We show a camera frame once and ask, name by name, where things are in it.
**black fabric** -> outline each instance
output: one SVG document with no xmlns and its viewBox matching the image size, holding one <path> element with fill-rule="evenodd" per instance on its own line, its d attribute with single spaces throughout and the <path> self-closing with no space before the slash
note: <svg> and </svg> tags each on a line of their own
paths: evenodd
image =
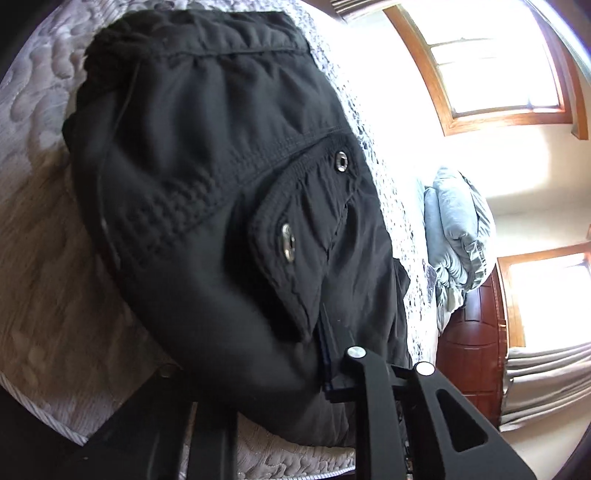
<svg viewBox="0 0 591 480">
<path fill-rule="evenodd" d="M 220 401 L 292 442 L 350 445 L 354 422 L 321 391 L 320 305 L 408 366 L 408 277 L 301 32 L 278 12 L 142 11 L 87 55 L 64 137 L 125 300 Z"/>
</svg>

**folded comforter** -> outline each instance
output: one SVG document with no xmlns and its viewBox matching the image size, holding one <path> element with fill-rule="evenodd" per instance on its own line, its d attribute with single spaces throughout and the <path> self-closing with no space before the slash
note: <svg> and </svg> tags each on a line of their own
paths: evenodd
<svg viewBox="0 0 591 480">
<path fill-rule="evenodd" d="M 457 170 L 442 167 L 425 189 L 429 263 L 437 272 L 437 323 L 441 333 L 465 292 L 478 288 L 495 265 L 491 210 L 476 187 Z"/>
</svg>

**beige curtain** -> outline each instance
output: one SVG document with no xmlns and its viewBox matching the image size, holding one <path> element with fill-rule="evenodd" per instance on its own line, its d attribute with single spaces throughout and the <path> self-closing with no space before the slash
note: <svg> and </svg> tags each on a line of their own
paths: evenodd
<svg viewBox="0 0 591 480">
<path fill-rule="evenodd" d="M 401 0 L 332 0 L 336 12 L 347 22 L 368 15 L 376 10 L 397 5 Z"/>
<path fill-rule="evenodd" d="M 591 342 L 536 352 L 510 348 L 501 431 L 514 430 L 591 395 Z"/>
</svg>

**quilted mattress cover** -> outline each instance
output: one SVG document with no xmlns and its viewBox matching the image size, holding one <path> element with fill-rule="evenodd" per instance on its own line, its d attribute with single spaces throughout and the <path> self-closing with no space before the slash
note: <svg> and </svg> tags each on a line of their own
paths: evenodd
<svg viewBox="0 0 591 480">
<path fill-rule="evenodd" d="M 371 119 L 348 82 L 348 72 L 359 77 L 362 59 L 339 48 L 353 35 L 346 25 L 298 0 L 66 0 L 39 25 L 0 83 L 0 385 L 82 445 L 169 361 L 93 253 L 61 137 L 94 33 L 145 8 L 285 11 L 302 29 L 365 151 L 394 255 L 411 279 L 405 296 L 411 356 L 434 361 L 436 312 L 421 200 L 397 159 L 381 155 Z M 370 82 L 371 73 L 366 77 Z M 238 467 L 240 479 L 328 478 L 354 469 L 355 452 L 294 445 L 241 417 Z"/>
</svg>

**folded blanket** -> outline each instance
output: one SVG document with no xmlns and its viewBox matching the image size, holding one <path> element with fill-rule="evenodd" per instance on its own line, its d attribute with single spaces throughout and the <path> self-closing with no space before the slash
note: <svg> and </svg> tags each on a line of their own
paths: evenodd
<svg viewBox="0 0 591 480">
<path fill-rule="evenodd" d="M 457 170 L 442 167 L 425 189 L 425 233 L 429 263 L 437 272 L 440 333 L 495 265 L 496 237 L 491 210 L 476 187 Z"/>
</svg>

